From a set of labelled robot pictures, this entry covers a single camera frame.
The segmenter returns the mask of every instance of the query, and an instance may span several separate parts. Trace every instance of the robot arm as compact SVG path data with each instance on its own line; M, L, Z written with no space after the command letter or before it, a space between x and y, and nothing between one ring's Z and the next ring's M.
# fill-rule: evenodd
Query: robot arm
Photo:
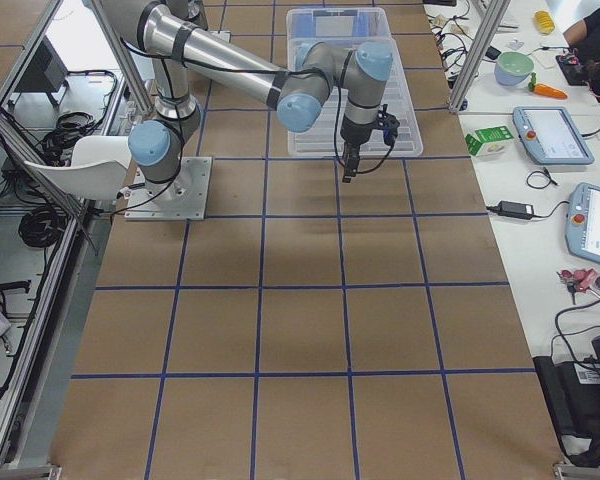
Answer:
M177 16L178 12L186 15L187 0L167 0L166 4L149 0L101 1L123 40L161 57L153 60L159 93L156 110L163 121L173 122L174 126L177 122L184 140L198 127L200 113L183 67L275 109L279 121L293 132L311 128L334 85L347 89L340 132L345 140L344 181L356 175L359 147L369 141L372 130L388 132L388 145L397 136L395 117L388 115L386 108L379 111L392 65L391 51L384 44L367 42L356 50L308 44L298 52L293 72ZM168 178L168 172L162 176Z

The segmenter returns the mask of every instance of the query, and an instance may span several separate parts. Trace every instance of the small carton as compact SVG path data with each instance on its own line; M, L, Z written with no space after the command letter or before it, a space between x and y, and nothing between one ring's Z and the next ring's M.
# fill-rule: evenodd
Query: small carton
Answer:
M476 130L464 137L469 153L474 156L491 155L507 149L513 142L513 135L507 127L491 127Z

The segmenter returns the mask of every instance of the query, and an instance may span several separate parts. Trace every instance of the orange carrot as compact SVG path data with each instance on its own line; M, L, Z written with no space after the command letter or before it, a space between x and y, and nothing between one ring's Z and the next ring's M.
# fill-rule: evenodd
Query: orange carrot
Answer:
M544 83L536 83L535 72L531 74L529 90L535 93L536 95L542 95L543 97L558 98L560 100L564 100L565 98L567 98L567 94L564 93L562 90L550 87L549 85L545 85Z

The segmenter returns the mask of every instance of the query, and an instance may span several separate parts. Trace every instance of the green bowl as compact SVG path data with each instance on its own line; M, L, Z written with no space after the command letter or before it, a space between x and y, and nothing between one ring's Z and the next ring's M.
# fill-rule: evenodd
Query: green bowl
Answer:
M504 52L496 60L495 75L502 85L515 85L533 72L533 60L518 52Z

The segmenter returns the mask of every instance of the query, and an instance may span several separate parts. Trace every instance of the metal plate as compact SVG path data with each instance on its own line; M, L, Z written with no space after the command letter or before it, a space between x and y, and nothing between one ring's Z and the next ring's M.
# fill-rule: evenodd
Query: metal plate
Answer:
M151 199L147 190L132 190L128 203L131 210L127 210L124 216L128 220L204 220L212 163L211 157L184 157L182 169L191 175L193 184L181 200L174 203L173 208L157 205L152 201L144 204ZM140 170L136 173L135 182L144 182Z

